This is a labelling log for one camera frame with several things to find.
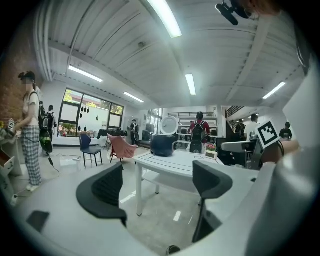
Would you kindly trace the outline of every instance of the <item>flowers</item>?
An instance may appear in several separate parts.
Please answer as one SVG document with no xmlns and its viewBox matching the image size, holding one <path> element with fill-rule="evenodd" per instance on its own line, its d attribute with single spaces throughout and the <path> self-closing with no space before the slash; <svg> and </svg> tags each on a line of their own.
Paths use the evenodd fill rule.
<svg viewBox="0 0 320 256">
<path fill-rule="evenodd" d="M 209 144 L 206 146 L 206 150 L 208 151 L 216 151 L 216 146 L 213 144 Z"/>
</svg>

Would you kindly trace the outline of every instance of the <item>pink chair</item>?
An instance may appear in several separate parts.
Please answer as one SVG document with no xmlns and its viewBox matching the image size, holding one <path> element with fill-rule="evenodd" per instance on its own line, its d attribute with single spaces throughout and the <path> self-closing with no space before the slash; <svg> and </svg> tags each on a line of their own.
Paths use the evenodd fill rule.
<svg viewBox="0 0 320 256">
<path fill-rule="evenodd" d="M 134 157 L 137 145 L 128 144 L 121 136 L 111 136 L 110 134 L 108 134 L 107 136 L 112 146 L 110 163 L 112 162 L 114 156 L 119 158 L 120 161 L 122 161 L 122 159 L 124 158 Z"/>
</svg>

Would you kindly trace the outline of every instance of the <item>plaid pants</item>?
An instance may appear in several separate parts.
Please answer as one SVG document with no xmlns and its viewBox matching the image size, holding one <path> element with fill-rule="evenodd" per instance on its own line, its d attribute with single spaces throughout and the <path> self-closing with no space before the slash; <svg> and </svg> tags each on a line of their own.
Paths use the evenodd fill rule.
<svg viewBox="0 0 320 256">
<path fill-rule="evenodd" d="M 21 132 L 21 144 L 25 165 L 29 173 L 29 183 L 32 186 L 41 184 L 39 165 L 39 139 L 40 128 L 38 125 L 25 126 Z"/>
</svg>

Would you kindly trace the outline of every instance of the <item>shoe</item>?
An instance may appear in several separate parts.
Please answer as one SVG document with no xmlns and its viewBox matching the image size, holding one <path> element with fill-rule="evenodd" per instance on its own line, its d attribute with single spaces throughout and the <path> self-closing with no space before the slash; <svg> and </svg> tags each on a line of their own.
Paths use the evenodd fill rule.
<svg viewBox="0 0 320 256">
<path fill-rule="evenodd" d="M 26 186 L 26 190 L 30 191 L 32 187 L 33 186 L 31 184 L 28 184 L 28 186 Z"/>
<path fill-rule="evenodd" d="M 172 255 L 174 253 L 180 252 L 181 249 L 178 246 L 171 245 L 166 249 L 166 255 Z"/>
<path fill-rule="evenodd" d="M 32 186 L 31 189 L 30 189 L 30 192 L 35 191 L 37 188 L 39 188 L 39 186 Z"/>
</svg>

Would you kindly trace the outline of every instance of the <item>woman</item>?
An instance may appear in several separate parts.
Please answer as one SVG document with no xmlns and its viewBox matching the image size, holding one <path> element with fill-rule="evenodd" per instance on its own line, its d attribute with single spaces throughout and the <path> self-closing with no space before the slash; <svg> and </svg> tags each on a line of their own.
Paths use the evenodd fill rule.
<svg viewBox="0 0 320 256">
<path fill-rule="evenodd" d="M 39 165 L 39 97 L 36 93 L 36 76 L 33 72 L 21 73 L 18 76 L 26 88 L 23 98 L 22 119 L 14 126 L 14 131 L 21 131 L 21 143 L 25 165 L 29 173 L 28 191 L 35 191 L 41 184 Z"/>
</svg>

